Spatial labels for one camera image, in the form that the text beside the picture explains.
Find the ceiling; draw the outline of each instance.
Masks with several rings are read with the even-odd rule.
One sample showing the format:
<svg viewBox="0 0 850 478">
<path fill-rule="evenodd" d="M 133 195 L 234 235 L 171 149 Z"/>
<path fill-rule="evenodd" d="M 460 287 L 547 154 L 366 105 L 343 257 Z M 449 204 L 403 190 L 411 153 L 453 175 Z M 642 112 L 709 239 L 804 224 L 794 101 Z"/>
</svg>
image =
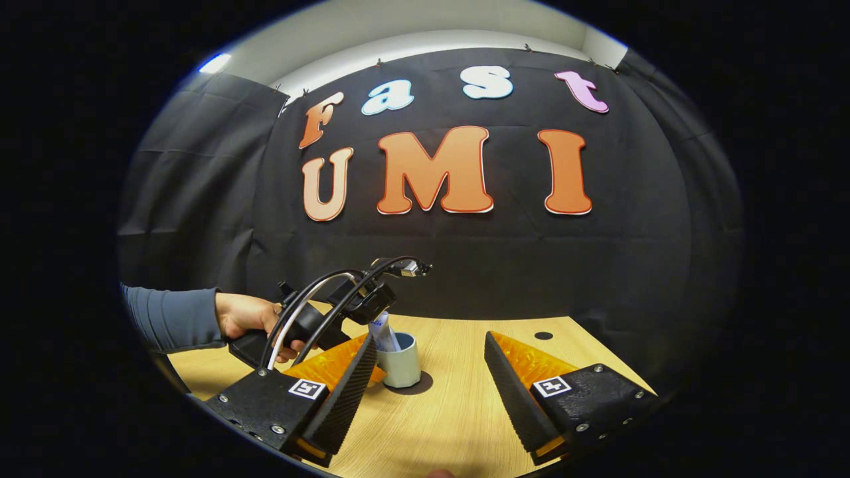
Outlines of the ceiling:
<svg viewBox="0 0 850 478">
<path fill-rule="evenodd" d="M 501 31 L 581 50 L 587 26 L 529 0 L 328 0 L 228 47 L 227 72 L 270 84 L 346 48 L 439 30 Z"/>
</svg>

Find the black cable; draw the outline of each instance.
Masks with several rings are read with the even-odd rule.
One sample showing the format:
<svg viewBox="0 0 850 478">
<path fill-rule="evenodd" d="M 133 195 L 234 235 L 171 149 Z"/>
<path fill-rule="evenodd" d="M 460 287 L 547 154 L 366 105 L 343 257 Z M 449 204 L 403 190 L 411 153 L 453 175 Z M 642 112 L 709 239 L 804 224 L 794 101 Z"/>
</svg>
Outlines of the black cable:
<svg viewBox="0 0 850 478">
<path fill-rule="evenodd" d="M 271 329 L 271 333 L 269 334 L 269 337 L 266 339 L 266 345 L 265 345 L 265 347 L 263 347 L 263 359 L 260 361 L 260 365 L 263 368 L 265 368 L 266 364 L 269 363 L 269 361 L 271 360 L 271 352 L 272 352 L 272 350 L 275 349 L 275 347 L 273 346 L 273 343 L 275 342 L 275 337 L 281 331 L 283 326 L 286 324 L 287 317 L 289 317 L 289 315 L 295 310 L 295 308 L 298 307 L 298 304 L 300 304 L 301 301 L 305 297 L 307 297 L 307 294 L 311 290 L 313 290 L 313 287 L 316 287 L 316 285 L 318 285 L 319 282 L 322 282 L 325 279 L 328 279 L 330 277 L 334 277 L 338 274 L 343 274 L 343 273 L 346 273 L 346 272 L 348 272 L 349 274 L 351 274 L 352 276 L 355 276 L 355 277 L 362 276 L 362 274 L 363 274 L 359 270 L 353 270 L 353 269 L 344 269 L 344 270 L 337 270 L 335 272 L 329 272 L 329 273 L 323 275 L 322 277 L 319 277 L 315 281 L 311 282 L 310 285 L 308 285 L 307 287 L 302 289 L 301 292 L 298 293 L 297 296 L 295 296 L 295 299 L 293 299 L 292 302 L 289 303 L 289 305 L 286 307 L 286 310 L 283 310 L 280 313 L 280 318 L 277 319 L 277 323 Z M 307 355 L 309 348 L 304 347 L 302 351 L 304 353 L 303 354 L 299 353 L 298 356 Z"/>
<path fill-rule="evenodd" d="M 347 294 L 345 294 L 345 296 L 342 298 L 342 300 L 339 301 L 339 304 L 337 304 L 336 307 L 334 307 L 333 309 L 331 309 L 330 312 L 327 313 L 327 315 L 325 316 L 325 320 L 321 323 L 321 325 L 319 325 L 319 328 L 313 333 L 313 336 L 310 337 L 310 340 L 307 341 L 307 344 L 304 346 L 303 349 L 304 350 L 310 350 L 310 347 L 312 347 L 313 344 L 315 344 L 316 341 L 319 340 L 319 337 L 321 337 L 321 334 L 325 331 L 325 329 L 327 329 L 327 327 L 331 324 L 331 322 L 333 322 L 333 320 L 337 317 L 337 315 L 339 315 L 339 312 L 346 305 L 348 305 L 349 302 L 351 302 L 351 299 L 355 296 L 355 294 L 357 294 L 357 291 L 359 291 L 361 288 L 363 288 L 363 286 L 365 286 L 374 277 L 378 276 L 379 274 L 382 274 L 385 270 L 389 269 L 395 263 L 401 262 L 402 260 L 408 260 L 408 259 L 415 260 L 417 263 L 421 262 L 419 259 L 417 259 L 413 256 L 400 256 L 400 257 L 397 257 L 395 259 L 390 259 L 389 261 L 385 262 L 383 265 L 377 267 L 376 269 L 373 269 L 371 272 L 366 274 L 365 277 L 363 277 L 363 279 L 360 280 L 360 282 L 357 282 L 357 284 L 350 291 L 348 291 Z M 304 357 L 306 357 L 306 356 L 307 356 L 307 354 L 298 354 L 298 357 L 295 358 L 295 361 L 292 363 L 292 366 L 295 367 L 296 365 L 298 365 L 299 363 L 304 361 Z"/>
</svg>

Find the gray sleeve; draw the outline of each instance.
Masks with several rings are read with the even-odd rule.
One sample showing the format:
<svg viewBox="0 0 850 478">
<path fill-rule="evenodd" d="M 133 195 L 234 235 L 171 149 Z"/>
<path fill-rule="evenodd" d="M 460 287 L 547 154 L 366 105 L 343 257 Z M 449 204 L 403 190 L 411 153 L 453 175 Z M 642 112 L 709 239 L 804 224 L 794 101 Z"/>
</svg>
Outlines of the gray sleeve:
<svg viewBox="0 0 850 478">
<path fill-rule="evenodd" d="M 224 347 L 215 316 L 217 288 L 158 291 L 121 285 L 124 305 L 151 350 L 170 354 Z"/>
</svg>

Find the wooden table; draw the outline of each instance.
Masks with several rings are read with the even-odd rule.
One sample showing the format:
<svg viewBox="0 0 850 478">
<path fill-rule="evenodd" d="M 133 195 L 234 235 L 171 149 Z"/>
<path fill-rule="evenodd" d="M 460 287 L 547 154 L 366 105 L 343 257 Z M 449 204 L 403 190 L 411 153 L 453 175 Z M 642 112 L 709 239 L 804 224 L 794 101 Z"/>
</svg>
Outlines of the wooden table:
<svg viewBox="0 0 850 478">
<path fill-rule="evenodd" d="M 330 309 L 328 304 L 313 305 L 322 313 Z M 534 466 L 513 431 L 484 360 L 485 334 L 490 330 L 579 368 L 604 363 L 652 390 L 569 317 L 472 321 L 391 315 L 390 324 L 393 330 L 416 337 L 422 370 L 433 378 L 433 385 L 419 395 L 400 395 L 382 384 L 366 389 L 339 454 L 324 469 L 334 475 L 423 478 L 433 469 L 446 468 L 457 478 L 501 478 L 554 463 Z M 355 337 L 367 328 L 346 319 L 343 331 Z M 538 332 L 554 337 L 536 339 Z M 321 350 L 311 350 L 308 357 L 319 353 Z M 192 393 L 202 400 L 251 372 L 227 348 L 190 350 L 169 358 Z M 291 364 L 276 366 L 283 371 Z"/>
</svg>

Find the orange letter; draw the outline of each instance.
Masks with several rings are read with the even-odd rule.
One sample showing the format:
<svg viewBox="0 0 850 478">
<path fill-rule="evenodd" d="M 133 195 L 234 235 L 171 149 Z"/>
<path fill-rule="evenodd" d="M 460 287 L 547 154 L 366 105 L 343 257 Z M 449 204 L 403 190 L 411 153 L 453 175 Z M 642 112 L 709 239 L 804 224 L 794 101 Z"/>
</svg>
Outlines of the orange letter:
<svg viewBox="0 0 850 478">
<path fill-rule="evenodd" d="M 552 161 L 552 194 L 546 198 L 546 209 L 555 214 L 587 214 L 592 203 L 584 193 L 581 155 L 584 138 L 569 131 L 544 129 L 537 138 L 549 148 Z"/>
<path fill-rule="evenodd" d="M 327 125 L 333 115 L 333 106 L 338 105 L 342 100 L 343 92 L 340 91 L 307 110 L 307 128 L 304 130 L 304 137 L 301 139 L 301 144 L 298 145 L 299 150 L 312 145 L 321 138 L 322 130 L 319 129 L 319 123 Z"/>
<path fill-rule="evenodd" d="M 387 177 L 383 199 L 377 204 L 382 214 L 404 214 L 413 202 L 405 196 L 405 179 L 419 202 L 429 211 L 446 176 L 449 190 L 440 205 L 450 213 L 486 213 L 493 198 L 484 187 L 481 149 L 490 133 L 478 126 L 460 126 L 445 134 L 433 158 L 428 156 L 413 133 L 384 136 L 377 145 L 387 153 Z"/>
<path fill-rule="evenodd" d="M 349 158 L 353 148 L 342 148 L 331 154 L 333 165 L 333 194 L 331 200 L 319 199 L 319 171 L 325 165 L 325 159 L 317 157 L 307 161 L 301 168 L 304 173 L 304 212 L 314 221 L 329 221 L 336 218 L 345 206 L 345 189 L 349 176 Z"/>
</svg>

